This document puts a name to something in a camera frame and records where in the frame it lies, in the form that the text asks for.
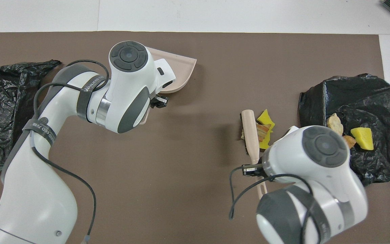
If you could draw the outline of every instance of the black plastic bag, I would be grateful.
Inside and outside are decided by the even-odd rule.
[[[33,99],[40,80],[60,64],[50,60],[0,67],[0,170],[23,126],[33,116]]]
[[[356,144],[350,167],[364,186],[390,181],[390,85],[369,74],[334,76],[300,94],[300,126],[324,125],[336,113],[351,136],[356,127],[371,128],[374,150]]]

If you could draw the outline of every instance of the brown mat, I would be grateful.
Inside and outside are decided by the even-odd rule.
[[[110,48],[123,40],[198,61],[187,85],[170,94],[166,108],[153,109],[147,124],[119,135],[73,117],[60,131],[50,159],[82,176],[97,194],[92,244],[266,243],[255,220],[255,189],[228,220],[229,172],[250,163],[239,140],[240,112],[258,115],[267,108],[277,124],[275,141],[298,123],[300,92],[331,76],[383,77],[374,35],[0,33],[0,65],[50,59],[108,65]],[[67,242],[77,244],[88,230],[91,196],[81,183],[62,178],[78,202]],[[254,180],[234,179],[237,192]],[[268,184],[270,191],[279,187]],[[367,219],[330,243],[390,243],[390,182],[366,190]]]

